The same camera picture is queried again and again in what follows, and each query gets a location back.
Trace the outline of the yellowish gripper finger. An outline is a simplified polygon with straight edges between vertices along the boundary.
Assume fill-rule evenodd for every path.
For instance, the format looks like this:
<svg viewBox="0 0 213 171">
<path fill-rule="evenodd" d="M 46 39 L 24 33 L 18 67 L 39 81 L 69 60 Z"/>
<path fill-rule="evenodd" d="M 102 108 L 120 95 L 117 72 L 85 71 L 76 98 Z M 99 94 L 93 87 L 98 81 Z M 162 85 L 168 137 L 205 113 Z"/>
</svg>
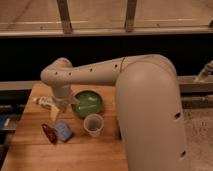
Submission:
<svg viewBox="0 0 213 171">
<path fill-rule="evenodd" d="M 51 112 L 50 112 L 50 119 L 53 122 L 55 122 L 59 113 L 60 113 L 60 109 L 57 106 L 52 105 Z"/>
</svg>

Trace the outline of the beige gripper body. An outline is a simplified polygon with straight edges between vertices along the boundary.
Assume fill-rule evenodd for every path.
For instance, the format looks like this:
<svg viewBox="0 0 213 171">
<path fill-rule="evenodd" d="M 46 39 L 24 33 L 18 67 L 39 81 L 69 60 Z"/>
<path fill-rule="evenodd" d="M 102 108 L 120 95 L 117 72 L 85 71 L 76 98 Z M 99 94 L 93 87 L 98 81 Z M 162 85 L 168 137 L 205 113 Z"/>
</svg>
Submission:
<svg viewBox="0 0 213 171">
<path fill-rule="evenodd" d="M 67 107 L 72 101 L 71 90 L 53 89 L 52 93 L 53 102 L 58 108 Z"/>
</svg>

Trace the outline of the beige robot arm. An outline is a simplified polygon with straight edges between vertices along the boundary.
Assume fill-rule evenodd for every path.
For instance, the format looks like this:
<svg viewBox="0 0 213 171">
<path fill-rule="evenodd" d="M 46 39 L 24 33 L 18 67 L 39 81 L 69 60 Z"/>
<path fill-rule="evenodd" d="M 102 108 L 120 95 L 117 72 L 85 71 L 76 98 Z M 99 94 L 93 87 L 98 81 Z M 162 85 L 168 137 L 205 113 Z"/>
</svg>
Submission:
<svg viewBox="0 0 213 171">
<path fill-rule="evenodd" d="M 166 57 L 138 55 L 79 67 L 59 58 L 40 78 L 59 106 L 74 101 L 73 83 L 115 87 L 128 171 L 190 170 L 177 73 Z"/>
</svg>

